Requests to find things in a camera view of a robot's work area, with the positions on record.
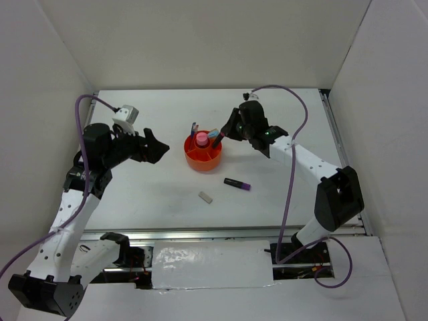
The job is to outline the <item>pink black highlighter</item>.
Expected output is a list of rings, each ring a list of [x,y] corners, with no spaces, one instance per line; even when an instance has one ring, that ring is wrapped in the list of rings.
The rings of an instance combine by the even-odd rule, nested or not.
[[[213,142],[213,144],[212,144],[212,148],[213,148],[213,149],[216,149],[216,148],[217,148],[217,146],[220,144],[220,142],[223,140],[223,138],[224,138],[224,134],[223,134],[222,132],[220,132],[220,133],[217,135],[216,139],[214,140],[214,142]]]

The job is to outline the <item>blue clear highlighter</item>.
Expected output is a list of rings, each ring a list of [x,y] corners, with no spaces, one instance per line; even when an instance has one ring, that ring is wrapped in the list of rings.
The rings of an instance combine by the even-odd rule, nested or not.
[[[211,131],[211,132],[209,132],[207,136],[208,136],[208,138],[209,138],[209,139],[214,139],[214,138],[216,138],[218,135],[219,135],[219,131],[218,131],[218,130],[216,130],[216,131]]]

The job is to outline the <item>red pen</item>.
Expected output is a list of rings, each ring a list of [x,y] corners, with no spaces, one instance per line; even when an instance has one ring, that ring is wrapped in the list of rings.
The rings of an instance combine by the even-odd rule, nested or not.
[[[198,129],[199,129],[199,125],[197,124],[196,125],[196,129],[195,129],[195,134],[194,134],[194,136],[191,138],[191,137],[189,137],[189,145],[188,145],[188,148],[187,148],[187,152],[189,152],[191,149],[192,149],[192,144],[193,144],[193,141],[194,141],[194,138],[195,138],[195,135],[198,133]]]

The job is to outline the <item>blue pen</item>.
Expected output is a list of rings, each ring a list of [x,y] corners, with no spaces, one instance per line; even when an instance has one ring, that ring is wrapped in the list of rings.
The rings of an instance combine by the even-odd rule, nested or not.
[[[191,134],[190,137],[192,138],[195,134],[195,129],[196,129],[196,122],[192,123],[192,128],[191,128]]]

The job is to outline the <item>purple black highlighter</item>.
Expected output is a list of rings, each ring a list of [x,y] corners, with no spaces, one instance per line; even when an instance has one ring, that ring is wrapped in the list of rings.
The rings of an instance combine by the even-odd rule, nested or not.
[[[230,179],[230,178],[224,178],[223,183],[225,185],[229,185],[238,189],[242,189],[245,191],[249,191],[251,189],[251,185],[248,183],[244,183],[241,181],[237,181],[235,179]]]

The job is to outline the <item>beige eraser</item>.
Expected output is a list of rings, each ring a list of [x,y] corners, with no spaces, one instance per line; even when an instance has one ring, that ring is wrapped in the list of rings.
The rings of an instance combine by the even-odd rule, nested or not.
[[[211,203],[212,203],[212,201],[213,201],[213,199],[212,199],[210,196],[208,196],[208,194],[206,194],[206,193],[205,193],[205,192],[203,192],[203,191],[199,192],[198,196],[199,196],[202,200],[204,200],[204,202],[206,202],[206,203],[208,203],[208,204],[211,204]]]

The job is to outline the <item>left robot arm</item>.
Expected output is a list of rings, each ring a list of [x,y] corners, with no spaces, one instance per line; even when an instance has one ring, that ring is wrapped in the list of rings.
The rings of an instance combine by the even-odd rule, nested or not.
[[[81,150],[66,175],[60,208],[47,236],[36,241],[37,256],[23,274],[8,283],[11,293],[29,309],[69,320],[88,284],[107,266],[127,267],[144,251],[130,246],[123,234],[107,232],[88,253],[75,259],[82,234],[112,180],[112,169],[128,159],[157,163],[169,146],[152,130],[127,134],[115,124],[95,123],[80,131]]]

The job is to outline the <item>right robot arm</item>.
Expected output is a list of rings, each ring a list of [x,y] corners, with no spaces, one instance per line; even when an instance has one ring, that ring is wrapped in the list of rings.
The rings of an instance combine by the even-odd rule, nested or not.
[[[246,140],[267,158],[291,168],[315,189],[314,214],[292,237],[292,255],[306,262],[315,254],[314,242],[329,236],[364,210],[357,172],[332,165],[302,145],[279,126],[271,126],[262,105],[249,100],[234,108],[221,129],[221,138]]]

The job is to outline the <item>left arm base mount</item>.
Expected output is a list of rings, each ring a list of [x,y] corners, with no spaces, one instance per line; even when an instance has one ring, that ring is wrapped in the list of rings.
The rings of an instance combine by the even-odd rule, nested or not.
[[[92,245],[81,244],[83,258],[93,259],[100,268],[90,277],[91,284],[131,283],[140,290],[152,288],[152,246],[133,246],[129,237],[120,233],[103,234]]]

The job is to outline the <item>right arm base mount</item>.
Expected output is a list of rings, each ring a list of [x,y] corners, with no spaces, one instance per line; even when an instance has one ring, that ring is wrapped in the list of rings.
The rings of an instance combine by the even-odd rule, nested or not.
[[[319,243],[310,249],[304,249],[287,262],[276,262],[276,243],[270,243],[264,249],[272,259],[272,271],[274,280],[299,280],[313,279],[316,272],[319,278],[333,278],[330,254],[325,242]]]

